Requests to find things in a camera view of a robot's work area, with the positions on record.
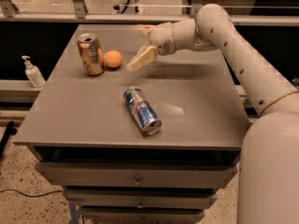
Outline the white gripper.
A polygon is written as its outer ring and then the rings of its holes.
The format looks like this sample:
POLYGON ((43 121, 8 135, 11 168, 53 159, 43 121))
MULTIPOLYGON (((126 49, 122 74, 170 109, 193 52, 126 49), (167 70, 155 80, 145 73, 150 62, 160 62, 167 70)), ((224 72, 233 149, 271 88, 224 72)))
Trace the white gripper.
POLYGON ((132 60, 126 65, 129 72, 134 72, 143 66, 154 62, 159 55, 169 55, 176 52, 173 34, 173 23, 165 22, 158 25, 138 24, 137 31, 149 38, 152 46, 143 45, 132 60))

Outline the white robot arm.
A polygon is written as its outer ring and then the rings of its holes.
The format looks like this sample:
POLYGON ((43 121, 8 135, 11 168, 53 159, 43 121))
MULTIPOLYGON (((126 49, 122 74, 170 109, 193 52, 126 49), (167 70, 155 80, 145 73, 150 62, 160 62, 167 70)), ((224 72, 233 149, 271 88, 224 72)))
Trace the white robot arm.
POLYGON ((242 144, 237 224, 299 224, 299 91, 219 5, 203 6, 195 19, 137 29, 149 43, 127 64, 130 71, 179 49, 222 52, 259 115, 242 144))

